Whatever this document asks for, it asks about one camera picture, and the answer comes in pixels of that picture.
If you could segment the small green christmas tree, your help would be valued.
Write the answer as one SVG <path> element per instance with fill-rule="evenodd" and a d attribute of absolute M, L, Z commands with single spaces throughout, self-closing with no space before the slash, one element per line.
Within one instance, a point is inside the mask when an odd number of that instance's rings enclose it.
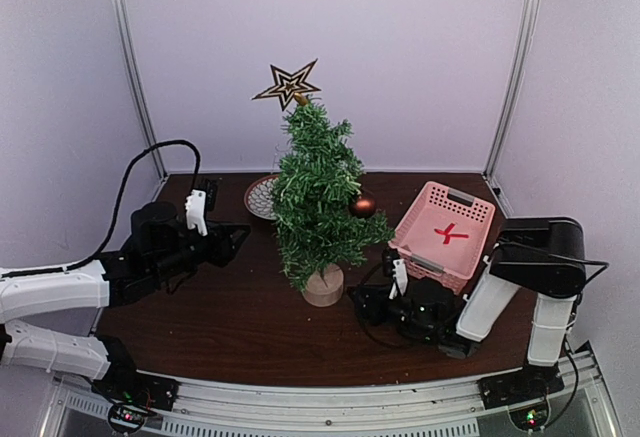
<path fill-rule="evenodd" d="M 295 94 L 296 108 L 284 117 L 288 150 L 279 158 L 272 190 L 282 270 L 291 286 L 315 307 L 342 297 L 342 263 L 360 266 L 365 250 L 390 241 L 394 229 L 377 208 L 368 219 L 348 205 L 364 191 L 363 164 L 349 146 L 349 121 L 332 123 L 317 100 Z"/>

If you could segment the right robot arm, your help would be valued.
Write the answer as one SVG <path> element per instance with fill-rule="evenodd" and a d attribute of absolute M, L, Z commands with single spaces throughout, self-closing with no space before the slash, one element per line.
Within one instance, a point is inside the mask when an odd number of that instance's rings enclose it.
<path fill-rule="evenodd" d="M 505 220 L 479 280 L 457 307 L 465 285 L 455 281 L 453 267 L 477 265 L 484 231 L 448 214 L 404 218 L 380 265 L 389 283 L 361 282 L 348 295 L 363 328 L 391 322 L 408 344 L 436 345 L 465 358 L 519 290 L 535 292 L 527 365 L 512 380 L 517 395 L 530 399 L 551 381 L 588 281 L 583 229 L 570 218 Z"/>

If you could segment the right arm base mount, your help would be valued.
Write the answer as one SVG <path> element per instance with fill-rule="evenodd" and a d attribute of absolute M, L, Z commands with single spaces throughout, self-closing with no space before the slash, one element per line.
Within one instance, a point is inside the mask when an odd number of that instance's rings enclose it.
<path fill-rule="evenodd" d="M 520 431 L 541 431 L 551 421 L 549 397 L 565 384 L 558 364 L 543 367 L 526 363 L 519 370 L 481 378 L 479 393 L 486 410 L 507 411 Z"/>

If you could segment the red christmas ball ornament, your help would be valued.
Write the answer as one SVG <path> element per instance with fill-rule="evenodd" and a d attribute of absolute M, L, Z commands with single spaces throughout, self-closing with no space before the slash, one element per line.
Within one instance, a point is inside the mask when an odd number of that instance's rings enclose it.
<path fill-rule="evenodd" d="M 362 191 L 351 199 L 348 209 L 353 217 L 368 219 L 376 213 L 376 200 L 370 192 Z"/>

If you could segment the red ribbon ornament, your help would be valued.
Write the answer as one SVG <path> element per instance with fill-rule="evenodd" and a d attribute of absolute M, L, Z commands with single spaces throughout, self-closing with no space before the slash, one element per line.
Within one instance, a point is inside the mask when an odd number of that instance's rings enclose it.
<path fill-rule="evenodd" d="M 435 228 L 434 233 L 442 238 L 443 245 L 450 245 L 454 239 L 469 239 L 470 236 L 467 233 L 458 232 L 456 230 L 456 224 L 450 223 L 444 228 Z"/>

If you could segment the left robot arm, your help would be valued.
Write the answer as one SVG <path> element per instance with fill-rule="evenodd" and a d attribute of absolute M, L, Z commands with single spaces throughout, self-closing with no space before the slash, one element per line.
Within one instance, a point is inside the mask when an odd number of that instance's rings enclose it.
<path fill-rule="evenodd" d="M 135 211 L 122 248 L 85 264 L 5 271 L 1 275 L 1 363 L 104 381 L 123 401 L 144 390 L 142 376 L 115 338 L 78 337 L 26 323 L 26 318 L 77 308 L 131 305 L 161 289 L 175 292 L 198 268 L 228 265 L 249 236 L 246 224 L 210 221 L 195 196 L 186 217 L 168 202 Z"/>

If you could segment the gold star ornament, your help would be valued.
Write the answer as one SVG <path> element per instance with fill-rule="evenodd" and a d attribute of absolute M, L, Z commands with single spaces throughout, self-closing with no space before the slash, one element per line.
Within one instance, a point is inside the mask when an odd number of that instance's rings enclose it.
<path fill-rule="evenodd" d="M 317 60 L 313 60 L 294 72 L 288 72 L 275 65 L 270 65 L 272 85 L 253 96 L 252 99 L 276 99 L 280 109 L 285 111 L 294 101 L 296 93 L 306 95 L 320 92 L 321 89 L 309 81 L 316 63 Z"/>

